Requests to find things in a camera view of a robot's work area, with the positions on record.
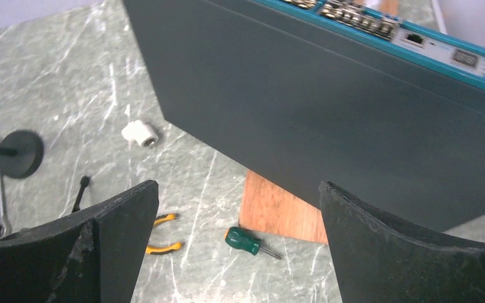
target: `network port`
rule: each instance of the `network port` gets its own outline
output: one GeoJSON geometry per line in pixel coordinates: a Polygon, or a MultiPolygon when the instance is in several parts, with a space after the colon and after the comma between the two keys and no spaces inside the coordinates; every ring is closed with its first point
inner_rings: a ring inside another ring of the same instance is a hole
{"type": "Polygon", "coordinates": [[[424,47],[425,43],[425,39],[416,33],[406,33],[402,40],[417,47],[424,47]]]}

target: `gray marble surface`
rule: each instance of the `gray marble surface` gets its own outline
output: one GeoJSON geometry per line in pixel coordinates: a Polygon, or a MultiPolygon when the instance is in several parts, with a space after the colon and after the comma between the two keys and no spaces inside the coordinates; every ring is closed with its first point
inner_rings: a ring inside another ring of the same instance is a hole
{"type": "MultiPolygon", "coordinates": [[[[401,2],[400,14],[434,22],[428,0],[401,2]]],[[[163,120],[119,0],[0,30],[0,136],[15,129],[39,132],[46,154],[33,176],[5,180],[14,231],[70,213],[83,174],[93,181],[82,207],[159,182],[159,214],[181,217],[151,242],[186,245],[145,256],[132,302],[340,302],[328,247],[260,234],[277,261],[224,243],[246,169],[163,120]],[[153,148],[121,136],[135,119],[159,131],[153,148]]],[[[485,242],[485,217],[451,233],[485,242]]]]}

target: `screwdriver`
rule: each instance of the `screwdriver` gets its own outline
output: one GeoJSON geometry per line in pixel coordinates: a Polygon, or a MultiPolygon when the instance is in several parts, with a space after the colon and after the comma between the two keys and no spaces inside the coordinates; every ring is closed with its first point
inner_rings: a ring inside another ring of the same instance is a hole
{"type": "Polygon", "coordinates": [[[278,260],[282,259],[280,256],[274,254],[268,249],[262,248],[261,239],[252,237],[252,235],[239,227],[230,227],[224,235],[224,240],[234,249],[242,249],[243,251],[247,251],[254,256],[258,254],[258,251],[262,251],[278,260]]]}

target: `yellow handle pliers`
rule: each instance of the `yellow handle pliers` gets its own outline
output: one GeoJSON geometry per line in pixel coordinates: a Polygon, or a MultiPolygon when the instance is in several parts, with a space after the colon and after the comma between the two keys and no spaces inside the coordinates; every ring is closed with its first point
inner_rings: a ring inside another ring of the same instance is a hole
{"type": "MultiPolygon", "coordinates": [[[[155,222],[153,223],[153,227],[155,228],[157,225],[159,225],[161,223],[172,221],[172,220],[175,220],[175,219],[177,219],[177,213],[169,213],[167,215],[159,216],[159,217],[155,218],[155,222]]],[[[182,247],[183,247],[182,242],[176,242],[176,243],[173,243],[173,244],[166,246],[166,247],[155,247],[155,246],[151,246],[150,244],[148,244],[147,247],[146,247],[146,253],[147,254],[157,254],[157,255],[168,254],[168,253],[171,253],[172,251],[178,251],[182,247]]]]}

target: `black base stand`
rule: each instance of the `black base stand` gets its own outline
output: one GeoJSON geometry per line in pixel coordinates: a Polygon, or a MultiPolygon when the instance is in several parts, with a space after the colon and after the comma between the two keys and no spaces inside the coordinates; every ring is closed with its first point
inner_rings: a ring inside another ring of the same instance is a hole
{"type": "Polygon", "coordinates": [[[14,131],[0,142],[0,170],[7,177],[29,177],[40,167],[43,158],[44,142],[32,131],[14,131]]]}

